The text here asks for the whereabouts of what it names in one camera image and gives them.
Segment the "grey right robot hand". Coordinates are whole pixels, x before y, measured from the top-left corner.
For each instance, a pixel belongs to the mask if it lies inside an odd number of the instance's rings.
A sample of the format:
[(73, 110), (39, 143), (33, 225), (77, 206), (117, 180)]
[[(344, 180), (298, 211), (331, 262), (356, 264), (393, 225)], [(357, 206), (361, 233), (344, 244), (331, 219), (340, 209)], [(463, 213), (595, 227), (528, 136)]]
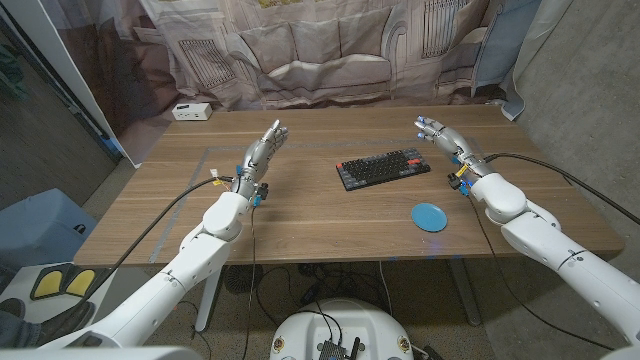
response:
[(474, 182), (495, 172), (453, 128), (423, 116), (418, 116), (414, 124), (420, 129), (420, 138), (431, 141), (452, 163), (459, 166), (456, 172), (458, 178)]

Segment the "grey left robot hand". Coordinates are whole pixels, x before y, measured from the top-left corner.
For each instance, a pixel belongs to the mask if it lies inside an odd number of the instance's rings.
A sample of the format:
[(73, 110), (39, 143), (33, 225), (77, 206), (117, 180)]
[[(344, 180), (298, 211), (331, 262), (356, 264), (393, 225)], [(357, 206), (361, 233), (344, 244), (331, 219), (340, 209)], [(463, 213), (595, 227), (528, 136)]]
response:
[(281, 125), (279, 119), (276, 119), (264, 135), (248, 147), (240, 173), (232, 182), (232, 192), (246, 199), (254, 195), (260, 180), (267, 172), (270, 160), (286, 142), (288, 134), (288, 129)]

